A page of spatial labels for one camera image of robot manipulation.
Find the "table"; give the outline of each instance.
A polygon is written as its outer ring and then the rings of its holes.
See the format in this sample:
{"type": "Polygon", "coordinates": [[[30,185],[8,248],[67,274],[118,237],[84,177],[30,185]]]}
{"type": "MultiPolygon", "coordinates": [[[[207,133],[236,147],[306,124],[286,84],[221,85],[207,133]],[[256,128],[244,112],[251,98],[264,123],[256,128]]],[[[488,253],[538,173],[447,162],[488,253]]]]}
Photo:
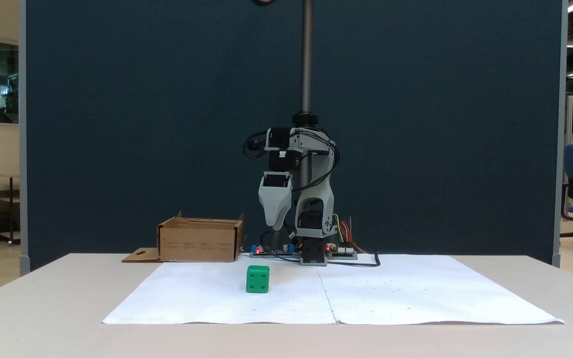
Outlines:
{"type": "Polygon", "coordinates": [[[124,257],[70,254],[1,287],[0,358],[573,357],[573,274],[527,257],[453,256],[565,325],[105,325],[160,265],[124,257]]]}

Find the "green cube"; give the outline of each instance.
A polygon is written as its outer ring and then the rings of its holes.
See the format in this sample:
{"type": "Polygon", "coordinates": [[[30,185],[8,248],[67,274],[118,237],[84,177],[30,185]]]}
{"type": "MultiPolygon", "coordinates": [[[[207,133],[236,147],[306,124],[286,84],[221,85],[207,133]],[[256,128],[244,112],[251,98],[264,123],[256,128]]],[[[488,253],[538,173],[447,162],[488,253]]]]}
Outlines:
{"type": "Polygon", "coordinates": [[[269,291],[269,267],[250,265],[247,268],[247,292],[266,293],[269,291]]]}

